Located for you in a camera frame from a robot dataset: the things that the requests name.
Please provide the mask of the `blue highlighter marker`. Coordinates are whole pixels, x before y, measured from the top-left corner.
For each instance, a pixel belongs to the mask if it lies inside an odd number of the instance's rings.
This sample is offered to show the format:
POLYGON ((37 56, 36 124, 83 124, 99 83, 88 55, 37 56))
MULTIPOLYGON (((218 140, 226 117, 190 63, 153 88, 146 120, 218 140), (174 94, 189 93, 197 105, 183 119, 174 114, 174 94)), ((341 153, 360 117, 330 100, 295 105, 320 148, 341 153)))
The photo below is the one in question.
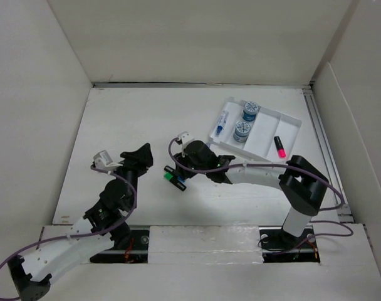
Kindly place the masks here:
POLYGON ((165 171, 164 177, 166 178, 166 180, 170 182, 185 183, 185 180, 180 177, 179 173, 174 168, 170 166, 165 166, 164 171, 165 171))

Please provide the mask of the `green highlighter marker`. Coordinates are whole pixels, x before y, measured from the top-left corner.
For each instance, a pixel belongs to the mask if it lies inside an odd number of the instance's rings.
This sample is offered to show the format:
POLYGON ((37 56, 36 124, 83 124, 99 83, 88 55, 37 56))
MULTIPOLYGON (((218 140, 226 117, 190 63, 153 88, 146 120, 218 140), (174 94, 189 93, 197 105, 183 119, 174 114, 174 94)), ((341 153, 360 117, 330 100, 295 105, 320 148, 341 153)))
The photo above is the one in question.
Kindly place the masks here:
POLYGON ((165 172, 164 178, 180 191, 185 191, 187 189, 187 187, 184 184, 184 181, 179 176, 175 176, 169 172, 165 172))

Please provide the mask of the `pink highlighter marker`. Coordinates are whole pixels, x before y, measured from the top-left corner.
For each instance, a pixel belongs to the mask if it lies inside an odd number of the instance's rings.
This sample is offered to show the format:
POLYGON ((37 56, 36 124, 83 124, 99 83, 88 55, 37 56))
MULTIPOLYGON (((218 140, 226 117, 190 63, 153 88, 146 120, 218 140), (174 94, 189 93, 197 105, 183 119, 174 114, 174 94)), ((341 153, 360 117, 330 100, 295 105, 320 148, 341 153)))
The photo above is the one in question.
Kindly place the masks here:
POLYGON ((286 151, 284 149, 283 143, 281 141, 281 138, 279 136, 274 136, 274 144, 278 153, 279 158, 285 158, 286 157, 286 151))

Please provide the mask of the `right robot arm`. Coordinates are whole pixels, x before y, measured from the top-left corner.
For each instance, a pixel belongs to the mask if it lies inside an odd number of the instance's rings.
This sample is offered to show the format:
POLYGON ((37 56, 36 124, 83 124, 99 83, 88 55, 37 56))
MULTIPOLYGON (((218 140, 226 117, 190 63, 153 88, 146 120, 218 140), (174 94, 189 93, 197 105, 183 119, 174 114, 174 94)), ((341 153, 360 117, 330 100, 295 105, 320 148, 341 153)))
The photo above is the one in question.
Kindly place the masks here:
POLYGON ((303 231, 321 208, 328 179, 304 157, 293 155, 284 164, 246 161, 231 155, 216 155, 201 140, 172 139, 181 151, 169 155, 175 162, 175 172, 183 180, 203 174, 217 184, 254 184, 283 192, 290 210, 285 217, 279 238, 293 247, 302 240, 303 231))

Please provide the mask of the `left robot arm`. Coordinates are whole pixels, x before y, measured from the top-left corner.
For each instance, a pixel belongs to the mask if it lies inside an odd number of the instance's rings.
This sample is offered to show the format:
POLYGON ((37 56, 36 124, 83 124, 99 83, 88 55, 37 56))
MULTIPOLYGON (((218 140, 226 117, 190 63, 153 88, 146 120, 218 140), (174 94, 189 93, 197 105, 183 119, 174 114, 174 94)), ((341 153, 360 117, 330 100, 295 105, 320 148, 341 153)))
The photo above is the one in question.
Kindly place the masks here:
POLYGON ((43 298, 52 284, 85 260, 128 245, 131 229, 126 220, 137 207, 138 179, 152 167, 154 159, 149 143, 120 157, 120 162, 113 162, 105 150, 94 155, 91 169, 113 179, 65 235, 38 243, 37 250, 8 260, 20 300, 43 298))

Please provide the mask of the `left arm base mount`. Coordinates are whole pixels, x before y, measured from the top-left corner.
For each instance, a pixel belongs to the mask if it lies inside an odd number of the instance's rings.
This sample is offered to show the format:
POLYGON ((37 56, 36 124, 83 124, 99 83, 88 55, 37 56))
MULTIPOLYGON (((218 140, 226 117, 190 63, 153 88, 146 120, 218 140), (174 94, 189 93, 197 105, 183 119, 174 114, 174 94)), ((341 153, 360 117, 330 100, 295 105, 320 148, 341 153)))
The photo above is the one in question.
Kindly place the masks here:
POLYGON ((129 226, 124 223, 113 230, 113 247, 90 258, 90 263, 147 263, 150 242, 150 226, 129 226))

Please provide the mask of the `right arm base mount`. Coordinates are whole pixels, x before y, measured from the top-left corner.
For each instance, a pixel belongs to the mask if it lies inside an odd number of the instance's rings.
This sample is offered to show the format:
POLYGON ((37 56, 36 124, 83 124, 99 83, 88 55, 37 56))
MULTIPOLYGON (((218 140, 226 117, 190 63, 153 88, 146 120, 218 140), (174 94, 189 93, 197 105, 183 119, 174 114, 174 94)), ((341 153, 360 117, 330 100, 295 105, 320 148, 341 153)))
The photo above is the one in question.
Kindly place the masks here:
POLYGON ((320 255, 313 228, 308 226, 300 237, 294 237, 281 227, 259 227, 258 247, 263 263, 320 263, 320 255))

